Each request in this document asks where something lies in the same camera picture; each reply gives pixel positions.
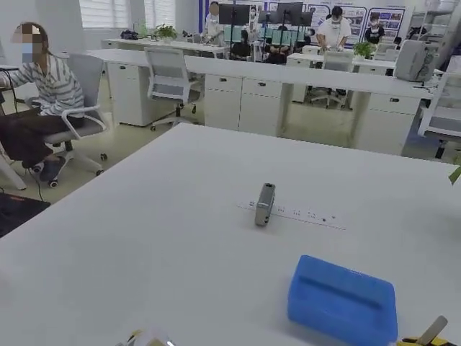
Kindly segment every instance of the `blue plastic box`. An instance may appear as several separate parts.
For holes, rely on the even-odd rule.
[[[291,282],[288,318],[354,346],[397,340],[391,283],[307,255]]]

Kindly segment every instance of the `window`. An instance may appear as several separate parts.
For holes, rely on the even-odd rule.
[[[153,29],[157,25],[176,25],[176,0],[144,0],[146,26]]]
[[[126,28],[127,0],[80,0],[81,21],[84,28]]]

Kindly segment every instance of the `face mask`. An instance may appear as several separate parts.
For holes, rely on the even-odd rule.
[[[22,62],[23,63],[32,63],[33,59],[33,43],[22,43],[21,44],[21,51],[22,51]]]

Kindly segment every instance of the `striped shirt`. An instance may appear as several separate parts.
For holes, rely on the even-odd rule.
[[[11,72],[12,86],[20,87],[26,83],[35,83],[41,104],[40,115],[61,116],[64,110],[82,108],[84,94],[79,81],[60,58],[48,54],[48,71],[43,75],[37,63],[23,63],[18,71]],[[10,85],[8,76],[0,74],[0,84]]]

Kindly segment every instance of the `black monitor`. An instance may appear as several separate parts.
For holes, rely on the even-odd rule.
[[[219,24],[247,25],[250,22],[250,5],[219,4]]]
[[[303,12],[301,14],[301,23],[303,27],[309,27],[312,24],[312,12]]]
[[[302,13],[302,2],[280,2],[277,6],[279,23],[300,25]]]
[[[276,12],[261,11],[259,12],[258,23],[278,24],[279,17]]]

